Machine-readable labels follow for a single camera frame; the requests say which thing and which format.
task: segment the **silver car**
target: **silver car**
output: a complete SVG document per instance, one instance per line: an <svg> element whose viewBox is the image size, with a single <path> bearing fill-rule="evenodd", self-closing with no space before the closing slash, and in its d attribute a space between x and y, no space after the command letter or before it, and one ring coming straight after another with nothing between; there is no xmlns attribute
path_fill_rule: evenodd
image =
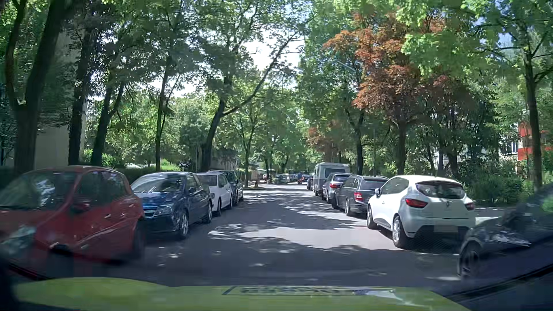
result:
<svg viewBox="0 0 553 311"><path fill-rule="evenodd" d="M326 200L328 203L334 199L334 191L343 184L350 176L350 173L330 173L322 185L321 200Z"/></svg>

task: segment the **hubcap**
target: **hubcap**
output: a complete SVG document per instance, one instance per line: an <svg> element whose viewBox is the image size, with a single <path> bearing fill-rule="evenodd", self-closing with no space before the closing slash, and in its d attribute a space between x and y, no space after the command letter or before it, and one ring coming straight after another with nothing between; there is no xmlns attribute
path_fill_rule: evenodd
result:
<svg viewBox="0 0 553 311"><path fill-rule="evenodd" d="M401 224L399 223L399 218L396 218L394 219L394 229L392 230L394 242L399 241L399 230L401 230Z"/></svg>
<svg viewBox="0 0 553 311"><path fill-rule="evenodd" d="M182 235L185 236L188 233L188 217L184 212L182 214Z"/></svg>

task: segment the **headlight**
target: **headlight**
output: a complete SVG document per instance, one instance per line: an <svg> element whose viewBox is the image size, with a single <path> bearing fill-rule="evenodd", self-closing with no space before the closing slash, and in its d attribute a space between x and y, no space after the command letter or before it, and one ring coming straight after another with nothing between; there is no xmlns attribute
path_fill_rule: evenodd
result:
<svg viewBox="0 0 553 311"><path fill-rule="evenodd" d="M13 256L33 243L35 232L35 227L21 226L2 242L2 248L9 256Z"/></svg>
<svg viewBox="0 0 553 311"><path fill-rule="evenodd" d="M171 214L172 212L173 212L172 204L159 205L158 209L155 210L154 216L167 215L167 214Z"/></svg>

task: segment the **white van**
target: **white van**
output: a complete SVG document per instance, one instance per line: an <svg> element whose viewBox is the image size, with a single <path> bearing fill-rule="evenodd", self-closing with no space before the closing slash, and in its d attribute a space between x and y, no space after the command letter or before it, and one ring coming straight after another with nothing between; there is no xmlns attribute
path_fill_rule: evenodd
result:
<svg viewBox="0 0 553 311"><path fill-rule="evenodd" d="M313 175L313 191L315 195L322 193L322 185L330 173L349 173L349 165L329 162L315 165L315 175Z"/></svg>

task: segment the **asphalt street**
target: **asphalt street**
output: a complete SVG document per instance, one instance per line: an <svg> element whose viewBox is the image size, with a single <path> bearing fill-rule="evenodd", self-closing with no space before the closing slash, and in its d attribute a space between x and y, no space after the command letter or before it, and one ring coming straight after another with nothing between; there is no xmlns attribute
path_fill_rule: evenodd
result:
<svg viewBox="0 0 553 311"><path fill-rule="evenodd" d="M138 279L166 286L302 284L443 288L459 282L458 244L424 240L394 247L390 232L370 230L305 184L263 185L186 240L150 239L145 256L126 265L81 262L78 276ZM478 220L500 210L480 208Z"/></svg>

